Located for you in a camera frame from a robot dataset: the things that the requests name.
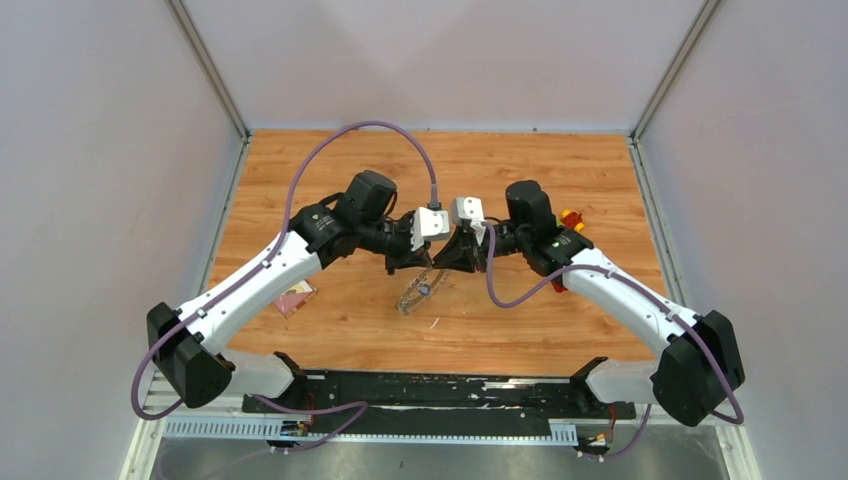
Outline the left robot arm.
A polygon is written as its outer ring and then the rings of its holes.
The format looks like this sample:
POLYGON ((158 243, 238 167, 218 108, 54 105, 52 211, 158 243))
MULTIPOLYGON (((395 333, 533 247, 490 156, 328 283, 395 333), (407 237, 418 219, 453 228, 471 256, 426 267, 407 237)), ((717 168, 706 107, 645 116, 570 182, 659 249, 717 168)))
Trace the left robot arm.
POLYGON ((365 170, 347 189, 301 208, 253 259, 206 293, 172 308, 164 302, 146 315, 149 359, 179 404, 204 406, 223 393, 258 394, 283 413, 298 411, 306 386, 281 355, 231 350, 228 343, 267 305, 299 282, 362 249, 385 259, 388 273, 425 266, 431 241, 449 233, 440 205, 387 216, 397 187, 365 170))

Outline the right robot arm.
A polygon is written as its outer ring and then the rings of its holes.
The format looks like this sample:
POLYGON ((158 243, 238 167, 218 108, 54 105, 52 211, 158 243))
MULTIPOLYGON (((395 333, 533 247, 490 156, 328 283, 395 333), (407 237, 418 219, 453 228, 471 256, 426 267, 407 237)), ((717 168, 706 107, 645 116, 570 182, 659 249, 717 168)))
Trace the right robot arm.
POLYGON ((734 425, 744 422, 735 394, 745 371, 731 321, 711 310, 698 313, 652 290, 618 267, 578 229, 573 211, 556 214, 534 180, 509 185, 508 216, 487 217, 481 199, 458 197, 445 213, 427 214, 424 224, 452 233, 435 256, 437 269, 483 273, 490 300, 509 309, 546 285, 577 294, 628 328, 652 352, 650 361, 600 359, 587 367, 571 390, 571 403, 584 417, 596 417, 612 403, 657 404, 682 425, 694 427, 709 416, 734 425), (541 281, 514 300, 494 288, 494 261, 521 255, 541 281))

